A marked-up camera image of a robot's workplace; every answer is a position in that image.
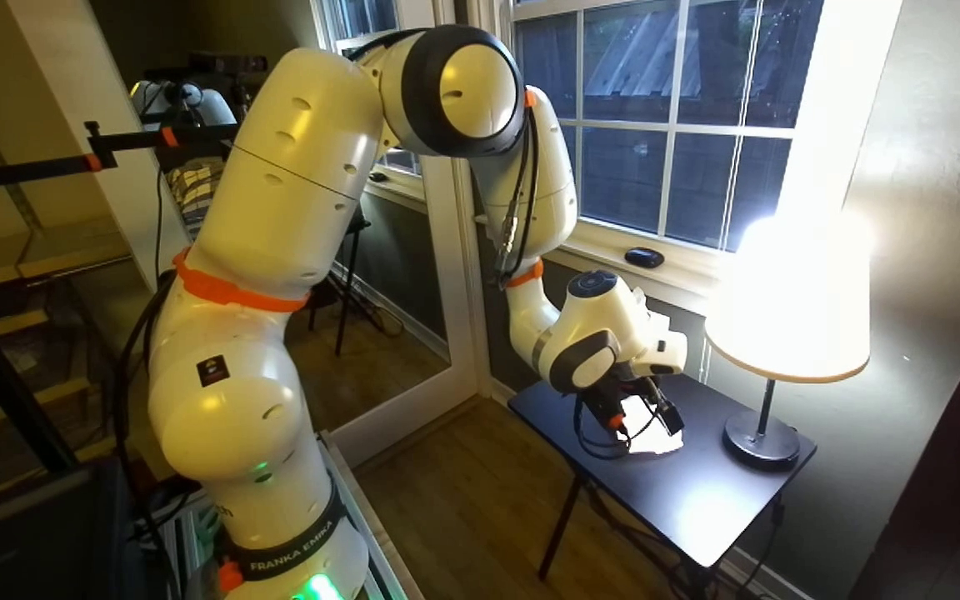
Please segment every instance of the orange ring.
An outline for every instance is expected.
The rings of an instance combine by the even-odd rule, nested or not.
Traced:
[[[160,139],[164,139],[167,146],[180,146],[180,139],[176,139],[176,131],[173,131],[173,126],[160,126]]]
[[[190,271],[186,251],[173,256],[173,267],[176,267],[176,276],[184,281],[184,287],[192,297],[202,297],[208,303],[240,303],[240,305],[253,305],[253,311],[267,311],[267,313],[293,313],[293,311],[307,305],[307,301],[311,301],[311,297],[303,297],[303,301],[267,297],[267,294],[243,291],[228,281],[208,276],[202,271]]]
[[[83,159],[90,173],[103,168],[103,159],[96,152],[83,152]]]
[[[522,287],[531,281],[544,281],[544,259],[536,259],[532,267],[525,267],[522,274],[516,274],[513,281],[507,281],[502,287]]]

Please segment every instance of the table leg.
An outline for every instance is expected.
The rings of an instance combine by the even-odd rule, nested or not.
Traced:
[[[691,600],[707,600],[708,597],[708,582],[712,582],[708,571],[694,566],[691,561],[683,561],[683,575],[687,575],[687,597]]]
[[[544,552],[544,563],[540,563],[540,581],[546,581],[546,571],[550,571],[550,563],[554,563],[554,552],[556,552],[556,547],[558,547],[558,535],[566,532],[566,523],[568,523],[568,516],[574,516],[580,486],[584,486],[584,472],[574,471],[574,486],[568,486],[568,494],[566,494],[566,499],[562,499],[562,505],[558,505],[558,516],[556,516],[556,523],[554,523],[554,532],[550,532],[550,538],[546,538],[546,552]]]

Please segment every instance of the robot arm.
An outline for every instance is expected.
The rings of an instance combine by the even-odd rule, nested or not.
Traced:
[[[151,422],[167,462],[202,483],[225,542],[224,594],[355,597],[367,542],[322,471],[284,327],[327,276],[387,146],[466,156],[498,256],[513,351],[621,422],[683,365],[683,337],[614,274],[556,311],[544,252],[576,224],[556,117],[484,28],[396,33],[355,55],[288,51],[256,93],[196,242],[176,256],[151,345]]]

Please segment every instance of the white lampshade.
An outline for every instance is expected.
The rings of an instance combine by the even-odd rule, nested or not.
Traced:
[[[842,381],[871,361],[871,236],[847,216],[744,233],[707,313],[708,343],[770,381]]]

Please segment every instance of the green light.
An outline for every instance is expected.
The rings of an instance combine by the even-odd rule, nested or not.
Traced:
[[[273,475],[273,471],[267,459],[253,462],[253,483],[267,483],[270,475]]]
[[[288,600],[342,600],[342,594],[334,586],[334,581],[327,573],[316,573]]]

